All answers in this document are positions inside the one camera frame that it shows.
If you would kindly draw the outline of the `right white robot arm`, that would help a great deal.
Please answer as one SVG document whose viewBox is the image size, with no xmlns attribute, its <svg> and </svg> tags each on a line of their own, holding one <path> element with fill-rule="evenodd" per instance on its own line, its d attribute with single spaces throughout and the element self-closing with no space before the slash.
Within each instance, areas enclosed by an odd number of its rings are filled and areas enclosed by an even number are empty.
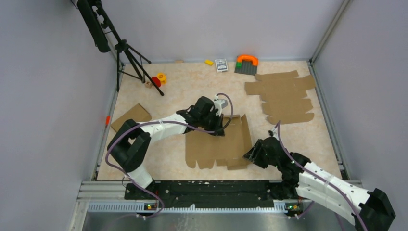
<svg viewBox="0 0 408 231">
<path fill-rule="evenodd" d="M 387 231 L 396 217 L 382 190 L 369 191 L 344 181 L 306 156 L 288 152 L 275 137 L 259 139 L 243 158 L 281 172 L 283 193 L 279 198 L 310 199 L 347 220 L 357 231 Z"/>
</svg>

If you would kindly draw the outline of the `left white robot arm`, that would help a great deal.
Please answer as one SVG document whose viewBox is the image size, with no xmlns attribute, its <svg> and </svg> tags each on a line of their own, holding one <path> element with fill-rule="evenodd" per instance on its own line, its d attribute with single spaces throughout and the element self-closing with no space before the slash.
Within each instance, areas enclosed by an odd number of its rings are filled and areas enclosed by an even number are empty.
<svg viewBox="0 0 408 231">
<path fill-rule="evenodd" d="M 178 110 L 162 119 L 148 122 L 126 120 L 107 146 L 107 165 L 124 173 L 136 186 L 136 193 L 143 199 L 152 197 L 153 178 L 143 165 L 151 144 L 164 138 L 199 131 L 212 136 L 224 136 L 229 123 L 224 124 L 222 110 L 233 107 L 229 96 L 221 99 L 218 93 L 213 99 L 200 97 L 194 105 Z"/>
</svg>

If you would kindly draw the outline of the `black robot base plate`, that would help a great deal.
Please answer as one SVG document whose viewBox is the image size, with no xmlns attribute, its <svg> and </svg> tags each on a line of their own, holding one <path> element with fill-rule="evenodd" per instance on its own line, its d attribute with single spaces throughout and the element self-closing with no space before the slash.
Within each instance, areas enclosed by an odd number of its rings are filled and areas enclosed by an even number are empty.
<svg viewBox="0 0 408 231">
<path fill-rule="evenodd" d="M 161 180 L 152 182 L 145 191 L 128 183 L 126 200 L 162 199 L 165 208 L 272 208 L 288 200 L 284 210 L 300 213 L 303 198 L 293 186 L 281 180 Z"/>
</svg>

